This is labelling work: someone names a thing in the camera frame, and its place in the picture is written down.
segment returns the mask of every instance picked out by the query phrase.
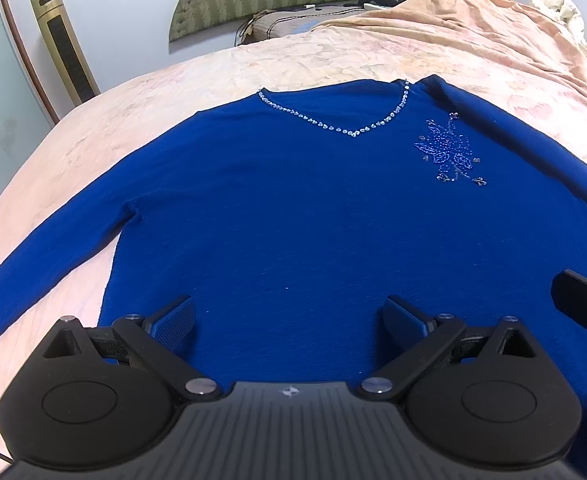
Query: gold tower fan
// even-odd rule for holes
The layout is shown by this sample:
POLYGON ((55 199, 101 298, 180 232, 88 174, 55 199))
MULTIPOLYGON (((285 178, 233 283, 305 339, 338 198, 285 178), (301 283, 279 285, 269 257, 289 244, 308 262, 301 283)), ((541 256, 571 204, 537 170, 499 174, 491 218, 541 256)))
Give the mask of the gold tower fan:
POLYGON ((44 43, 49 49, 73 104, 80 106, 100 93, 80 49, 62 0, 31 0, 44 43))

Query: beaded floral embroidery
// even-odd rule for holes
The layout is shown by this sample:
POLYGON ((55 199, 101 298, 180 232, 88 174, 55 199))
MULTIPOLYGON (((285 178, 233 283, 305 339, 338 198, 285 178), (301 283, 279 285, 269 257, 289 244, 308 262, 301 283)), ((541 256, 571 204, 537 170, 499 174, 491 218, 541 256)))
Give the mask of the beaded floral embroidery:
POLYGON ((462 134, 456 134, 454 120, 458 118, 457 112, 449 114, 447 128, 438 126, 434 121, 428 120, 427 126, 431 132, 428 136, 419 136, 423 142, 416 142, 414 146, 426 153, 423 160, 431 160, 438 164, 439 172, 436 177, 442 182, 455 182, 461 176, 469 178, 478 186, 486 186, 482 177, 471 178, 468 171, 478 164, 480 159, 473 156, 469 139, 462 134))

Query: white cloth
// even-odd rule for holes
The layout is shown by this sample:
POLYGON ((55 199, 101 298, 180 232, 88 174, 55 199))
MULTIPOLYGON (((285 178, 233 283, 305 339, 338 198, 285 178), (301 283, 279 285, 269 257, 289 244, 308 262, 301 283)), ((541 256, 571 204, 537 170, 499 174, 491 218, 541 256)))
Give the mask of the white cloth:
POLYGON ((585 20, 580 10, 571 0, 530 0, 542 14, 558 23, 561 30, 567 30, 576 45, 587 54, 585 39, 585 20))

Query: blue sweater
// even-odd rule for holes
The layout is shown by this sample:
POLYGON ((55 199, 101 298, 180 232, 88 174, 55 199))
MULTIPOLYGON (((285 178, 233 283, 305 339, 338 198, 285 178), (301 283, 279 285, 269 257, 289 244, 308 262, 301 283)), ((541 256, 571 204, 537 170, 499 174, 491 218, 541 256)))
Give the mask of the blue sweater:
POLYGON ((549 294, 561 270, 587 276, 587 166, 437 76, 400 109, 404 91, 264 90, 178 124, 0 265, 0 334, 119 230, 99 323, 189 294, 185 357, 225 385, 358 381, 398 352, 388 294, 470 324, 513 314, 582 400, 587 474, 587 332, 549 294))

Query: peach blanket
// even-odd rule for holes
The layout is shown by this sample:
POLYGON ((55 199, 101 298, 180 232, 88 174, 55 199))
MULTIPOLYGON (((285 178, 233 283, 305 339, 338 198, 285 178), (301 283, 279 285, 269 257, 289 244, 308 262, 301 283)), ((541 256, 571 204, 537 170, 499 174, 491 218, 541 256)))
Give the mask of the peach blanket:
MULTIPOLYGON (((306 34, 192 59, 77 108, 0 197, 0 263, 84 186, 198 110, 262 87, 416 81, 432 73, 509 111, 587 163, 587 57, 550 19, 511 0, 409 0, 306 34)), ((85 326, 95 325, 116 242, 0 337, 0 395, 59 316, 73 314, 85 326)), ((1 437, 0 451, 6 452, 1 437)))

